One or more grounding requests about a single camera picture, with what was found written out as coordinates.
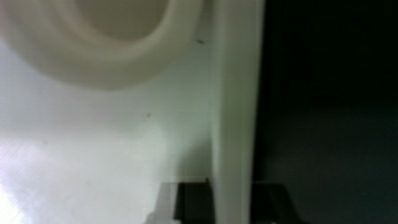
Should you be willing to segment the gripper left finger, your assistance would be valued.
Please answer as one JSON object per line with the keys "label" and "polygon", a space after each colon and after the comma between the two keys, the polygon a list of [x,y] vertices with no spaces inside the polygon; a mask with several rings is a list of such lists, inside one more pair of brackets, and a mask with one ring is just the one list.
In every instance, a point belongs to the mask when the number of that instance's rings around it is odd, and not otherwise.
{"label": "gripper left finger", "polygon": [[160,185],[155,224],[215,224],[210,181],[167,182]]}

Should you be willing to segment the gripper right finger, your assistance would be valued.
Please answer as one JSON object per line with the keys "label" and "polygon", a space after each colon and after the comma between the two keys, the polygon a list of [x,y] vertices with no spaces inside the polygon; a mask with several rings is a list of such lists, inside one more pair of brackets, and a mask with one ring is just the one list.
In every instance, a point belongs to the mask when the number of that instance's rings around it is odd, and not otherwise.
{"label": "gripper right finger", "polygon": [[252,224],[309,224],[300,218],[283,184],[252,185]]}

